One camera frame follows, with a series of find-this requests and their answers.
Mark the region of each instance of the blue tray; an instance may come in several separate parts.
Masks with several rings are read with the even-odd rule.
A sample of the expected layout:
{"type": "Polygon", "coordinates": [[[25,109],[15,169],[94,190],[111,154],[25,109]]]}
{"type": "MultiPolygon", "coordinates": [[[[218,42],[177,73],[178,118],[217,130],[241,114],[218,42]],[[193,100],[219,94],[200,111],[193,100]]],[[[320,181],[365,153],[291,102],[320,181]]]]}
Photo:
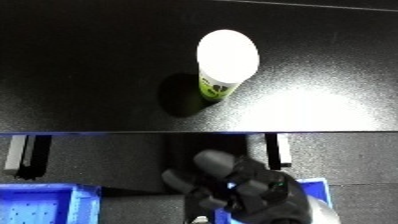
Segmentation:
{"type": "Polygon", "coordinates": [[[100,187],[0,184],[0,223],[96,224],[100,187]]]}
{"type": "MultiPolygon", "coordinates": [[[[311,195],[312,197],[326,202],[330,207],[333,206],[330,199],[329,185],[325,178],[302,179],[297,181],[301,184],[307,195],[311,195]]],[[[216,224],[242,224],[232,219],[231,215],[222,209],[216,211],[215,219],[216,224]]]]}

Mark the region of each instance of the black surface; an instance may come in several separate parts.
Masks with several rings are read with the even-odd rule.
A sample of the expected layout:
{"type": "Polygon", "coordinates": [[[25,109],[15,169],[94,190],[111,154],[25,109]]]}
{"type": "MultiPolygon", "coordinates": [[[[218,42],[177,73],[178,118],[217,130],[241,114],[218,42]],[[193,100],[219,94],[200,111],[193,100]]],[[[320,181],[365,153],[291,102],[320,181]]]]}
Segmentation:
{"type": "Polygon", "coordinates": [[[210,1],[0,5],[2,133],[398,130],[396,13],[210,1]],[[165,91],[179,74],[196,76],[198,41],[224,28],[256,43],[258,73],[210,106],[197,91],[165,91]]]}
{"type": "MultiPolygon", "coordinates": [[[[0,139],[0,167],[4,167],[9,139],[0,139]]],[[[43,177],[26,181],[0,175],[0,183],[78,183],[164,192],[160,179],[164,150],[159,135],[54,136],[43,177]]]]}
{"type": "Polygon", "coordinates": [[[398,184],[398,134],[292,134],[297,178],[325,177],[330,184],[398,184]]]}
{"type": "Polygon", "coordinates": [[[105,197],[101,202],[103,224],[182,224],[185,221],[183,196],[105,197]]]}
{"type": "MultiPolygon", "coordinates": [[[[0,168],[11,137],[0,137],[0,168]]],[[[36,181],[0,174],[0,183],[67,182],[134,192],[165,193],[161,173],[175,168],[193,173],[193,157],[208,148],[246,153],[244,135],[131,134],[54,136],[47,171],[36,181]]]]}
{"type": "Polygon", "coordinates": [[[395,0],[220,0],[260,2],[265,4],[292,4],[303,6],[344,7],[361,10],[398,10],[398,2],[395,0]]]}
{"type": "Polygon", "coordinates": [[[397,187],[397,184],[332,186],[332,200],[341,223],[397,223],[397,187]]]}

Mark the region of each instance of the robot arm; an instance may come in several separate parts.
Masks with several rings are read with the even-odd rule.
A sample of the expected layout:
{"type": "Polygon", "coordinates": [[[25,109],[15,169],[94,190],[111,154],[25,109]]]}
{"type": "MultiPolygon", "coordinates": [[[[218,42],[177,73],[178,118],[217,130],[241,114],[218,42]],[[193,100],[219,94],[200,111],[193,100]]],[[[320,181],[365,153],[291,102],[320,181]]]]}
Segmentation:
{"type": "Polygon", "coordinates": [[[204,208],[223,208],[248,224],[340,223],[333,210],[308,198],[291,176],[267,170],[256,160],[206,150],[194,162],[207,175],[167,170],[162,177],[172,188],[197,198],[204,208]]]}

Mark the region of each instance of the black floor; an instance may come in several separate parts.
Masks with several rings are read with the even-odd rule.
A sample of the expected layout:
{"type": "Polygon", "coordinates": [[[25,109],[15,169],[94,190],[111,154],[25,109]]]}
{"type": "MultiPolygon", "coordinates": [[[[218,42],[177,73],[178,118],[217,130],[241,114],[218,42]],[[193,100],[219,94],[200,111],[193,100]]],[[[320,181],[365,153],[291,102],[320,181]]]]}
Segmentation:
{"type": "MultiPolygon", "coordinates": [[[[9,140],[0,137],[0,167],[9,140]]],[[[342,223],[396,223],[398,134],[292,134],[289,142],[293,167],[284,170],[297,178],[327,178],[342,223]]],[[[187,203],[167,195],[160,173],[171,166],[195,171],[190,158],[204,148],[251,153],[243,135],[55,136],[47,173],[35,182],[120,189],[104,195],[101,223],[181,223],[187,203]]],[[[253,156],[265,158],[261,151],[253,156]]],[[[34,181],[0,175],[0,182],[34,181]]]]}

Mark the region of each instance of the black table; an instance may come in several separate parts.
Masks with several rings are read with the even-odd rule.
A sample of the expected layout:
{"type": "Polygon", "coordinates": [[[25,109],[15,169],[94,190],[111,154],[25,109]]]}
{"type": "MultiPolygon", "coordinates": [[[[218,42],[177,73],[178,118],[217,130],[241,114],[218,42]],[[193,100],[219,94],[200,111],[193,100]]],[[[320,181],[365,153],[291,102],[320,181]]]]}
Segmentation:
{"type": "Polygon", "coordinates": [[[398,14],[208,1],[0,1],[0,132],[398,130],[398,14]],[[258,73],[197,90],[196,46],[249,36],[258,73]]]}

